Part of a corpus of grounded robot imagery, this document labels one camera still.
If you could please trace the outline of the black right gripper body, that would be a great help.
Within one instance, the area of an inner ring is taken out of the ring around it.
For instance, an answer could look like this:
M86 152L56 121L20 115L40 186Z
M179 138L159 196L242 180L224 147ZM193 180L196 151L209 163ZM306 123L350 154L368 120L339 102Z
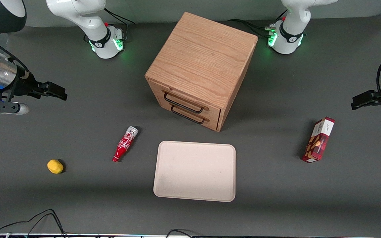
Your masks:
M47 96L45 90L40 87L41 84L41 82L35 80L31 72L17 66L16 76L10 84L10 90L14 96L31 96L40 99L41 96Z

